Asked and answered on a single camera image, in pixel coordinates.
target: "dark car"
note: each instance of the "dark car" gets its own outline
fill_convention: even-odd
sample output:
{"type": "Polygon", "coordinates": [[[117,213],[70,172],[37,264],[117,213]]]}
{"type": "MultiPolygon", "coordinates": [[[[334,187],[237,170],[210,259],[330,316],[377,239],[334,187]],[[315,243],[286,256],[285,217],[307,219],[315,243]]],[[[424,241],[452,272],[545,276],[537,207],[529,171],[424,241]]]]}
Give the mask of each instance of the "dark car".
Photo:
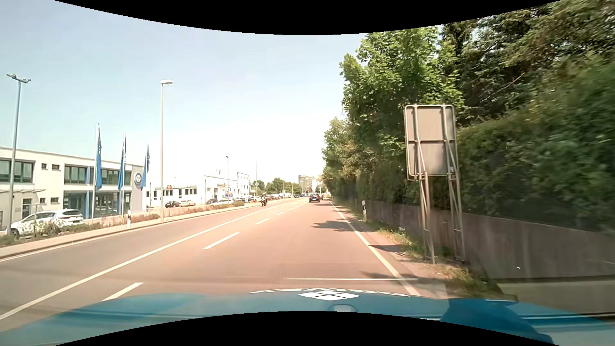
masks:
{"type": "Polygon", "coordinates": [[[173,208],[173,207],[180,206],[180,203],[178,201],[169,201],[169,202],[166,202],[164,206],[167,208],[173,208]]]}

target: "sky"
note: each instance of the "sky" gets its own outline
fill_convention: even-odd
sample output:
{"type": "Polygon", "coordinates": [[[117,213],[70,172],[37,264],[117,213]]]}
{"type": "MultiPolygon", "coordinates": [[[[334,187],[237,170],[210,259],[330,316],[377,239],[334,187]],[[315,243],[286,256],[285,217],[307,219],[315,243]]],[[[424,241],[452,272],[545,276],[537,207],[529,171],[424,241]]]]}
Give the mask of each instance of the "sky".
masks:
{"type": "Polygon", "coordinates": [[[339,63],[364,34],[282,36],[189,28],[51,0],[3,0],[0,146],[11,147],[17,82],[17,148],[102,159],[160,176],[160,80],[164,175],[221,169],[296,181],[317,175],[323,133],[340,116],[339,63]]]}

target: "metal sign post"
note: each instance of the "metal sign post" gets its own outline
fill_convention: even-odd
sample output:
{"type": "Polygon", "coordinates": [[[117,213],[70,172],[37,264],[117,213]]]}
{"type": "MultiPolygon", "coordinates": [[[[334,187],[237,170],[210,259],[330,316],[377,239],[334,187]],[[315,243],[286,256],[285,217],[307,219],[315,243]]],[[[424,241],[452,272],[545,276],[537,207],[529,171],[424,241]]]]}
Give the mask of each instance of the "metal sign post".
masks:
{"type": "Polygon", "coordinates": [[[448,179],[451,219],[455,233],[454,253],[457,260],[465,260],[466,248],[461,216],[461,195],[457,154],[455,110],[451,105],[407,105],[403,120],[406,137],[408,180],[420,184],[421,228],[425,255],[435,264],[431,228],[431,198],[429,177],[448,179]]]}

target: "distant building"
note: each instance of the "distant building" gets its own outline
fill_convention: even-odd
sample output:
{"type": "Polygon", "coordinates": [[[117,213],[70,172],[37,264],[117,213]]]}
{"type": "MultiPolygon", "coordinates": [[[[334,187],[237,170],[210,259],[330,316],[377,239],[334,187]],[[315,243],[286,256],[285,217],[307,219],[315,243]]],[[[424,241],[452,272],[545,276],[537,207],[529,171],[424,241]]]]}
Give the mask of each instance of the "distant building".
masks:
{"type": "MultiPolygon", "coordinates": [[[[165,204],[169,201],[187,199],[197,204],[206,203],[212,198],[220,200],[226,197],[227,187],[231,188],[230,194],[232,198],[243,198],[250,195],[250,176],[240,172],[236,172],[235,175],[229,175],[228,181],[226,175],[220,174],[218,171],[215,175],[165,177],[162,183],[164,184],[162,201],[165,204]]],[[[144,190],[146,190],[146,204],[148,206],[160,206],[160,178],[148,178],[148,183],[144,190]]]]}
{"type": "Polygon", "coordinates": [[[308,175],[299,175],[299,185],[302,190],[307,188],[311,188],[313,190],[316,187],[316,178],[308,175]]]}
{"type": "MultiPolygon", "coordinates": [[[[10,161],[12,149],[0,147],[0,230],[8,226],[10,213],[10,161]]],[[[13,222],[37,211],[78,209],[84,219],[92,218],[94,158],[17,150],[15,154],[13,222]]],[[[102,161],[102,188],[95,193],[95,217],[117,215],[119,162],[102,161]]],[[[135,175],[143,166],[126,164],[124,213],[144,210],[140,185],[135,175]]]]}

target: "blue car hood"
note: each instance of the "blue car hood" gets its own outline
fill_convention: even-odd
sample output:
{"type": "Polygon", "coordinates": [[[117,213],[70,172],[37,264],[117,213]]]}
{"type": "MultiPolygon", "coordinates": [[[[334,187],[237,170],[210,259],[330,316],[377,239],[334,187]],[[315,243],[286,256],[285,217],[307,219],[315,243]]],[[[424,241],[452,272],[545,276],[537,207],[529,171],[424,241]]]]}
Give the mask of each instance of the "blue car hood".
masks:
{"type": "Polygon", "coordinates": [[[0,345],[60,344],[192,318],[287,311],[360,312],[424,318],[548,342],[550,337],[536,332],[527,317],[533,317],[532,321],[548,321],[553,316],[573,315],[511,300],[431,299],[350,289],[276,289],[223,296],[163,293],[107,300],[59,313],[0,333],[0,345]]]}

